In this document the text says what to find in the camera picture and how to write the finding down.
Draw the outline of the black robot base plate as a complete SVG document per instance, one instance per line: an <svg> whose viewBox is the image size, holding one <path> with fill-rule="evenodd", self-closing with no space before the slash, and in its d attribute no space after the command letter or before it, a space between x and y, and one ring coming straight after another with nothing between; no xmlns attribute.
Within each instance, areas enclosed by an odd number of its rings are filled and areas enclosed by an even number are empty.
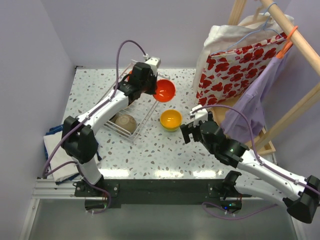
<svg viewBox="0 0 320 240"><path fill-rule="evenodd" d="M120 209L123 205L200 205L203 202L220 204L226 198L249 197L223 179L105 179L103 189L97 190L84 180L72 184L74 196L85 199L86 210Z"/></svg>

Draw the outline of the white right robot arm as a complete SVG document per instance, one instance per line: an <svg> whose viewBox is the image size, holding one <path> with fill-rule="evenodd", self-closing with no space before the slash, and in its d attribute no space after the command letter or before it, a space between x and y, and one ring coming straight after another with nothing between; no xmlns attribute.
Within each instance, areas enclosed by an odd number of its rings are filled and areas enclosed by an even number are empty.
<svg viewBox="0 0 320 240"><path fill-rule="evenodd" d="M238 192L275 201L300 222L312 223L320 206L320 180L289 172L259 157L245 144L227 138L215 121L193 122L180 126L184 142L200 142L222 164L247 172L263 183L247 184L240 177L223 183L223 192L230 197Z"/></svg>

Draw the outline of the beige flower painted bowl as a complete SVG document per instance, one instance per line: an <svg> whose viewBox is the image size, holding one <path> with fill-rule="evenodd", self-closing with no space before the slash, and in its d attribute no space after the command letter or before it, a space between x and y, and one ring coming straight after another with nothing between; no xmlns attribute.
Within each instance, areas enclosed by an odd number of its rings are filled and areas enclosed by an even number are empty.
<svg viewBox="0 0 320 240"><path fill-rule="evenodd" d="M126 130L130 134L133 134L137 128L136 120L129 114L120 115L115 124L120 127L121 130Z"/></svg>

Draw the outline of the lime green bowl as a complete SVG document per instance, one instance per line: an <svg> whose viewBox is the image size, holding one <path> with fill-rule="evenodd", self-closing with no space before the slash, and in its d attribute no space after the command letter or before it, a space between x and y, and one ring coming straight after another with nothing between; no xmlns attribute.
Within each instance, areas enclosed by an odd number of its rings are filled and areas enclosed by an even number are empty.
<svg viewBox="0 0 320 240"><path fill-rule="evenodd" d="M167 128L167 127L163 126L162 128L167 132L176 132L176 131L178 131L180 129L179 126L178 127L174 127L174 128Z"/></svg>

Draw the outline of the yellow orange bowl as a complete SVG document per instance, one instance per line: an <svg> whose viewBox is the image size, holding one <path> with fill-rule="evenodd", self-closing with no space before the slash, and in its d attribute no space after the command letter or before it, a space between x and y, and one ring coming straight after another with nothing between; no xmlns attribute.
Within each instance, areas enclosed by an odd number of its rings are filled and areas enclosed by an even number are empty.
<svg viewBox="0 0 320 240"><path fill-rule="evenodd" d="M160 116L160 123L166 128L180 127L183 117L181 113L175 109L165 110Z"/></svg>

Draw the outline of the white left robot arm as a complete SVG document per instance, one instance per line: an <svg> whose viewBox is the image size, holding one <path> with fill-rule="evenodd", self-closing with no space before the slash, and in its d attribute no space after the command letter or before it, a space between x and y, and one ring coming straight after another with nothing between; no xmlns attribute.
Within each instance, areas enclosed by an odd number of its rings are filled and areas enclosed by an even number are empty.
<svg viewBox="0 0 320 240"><path fill-rule="evenodd" d="M104 177L94 156L98 151L96 133L119 111L128 107L141 94L153 95L157 89L158 68L161 60L151 57L137 62L130 74L118 79L112 92L93 108L74 118L68 116L63 123L61 147L79 164L79 172L87 181L86 191L99 196L104 190Z"/></svg>

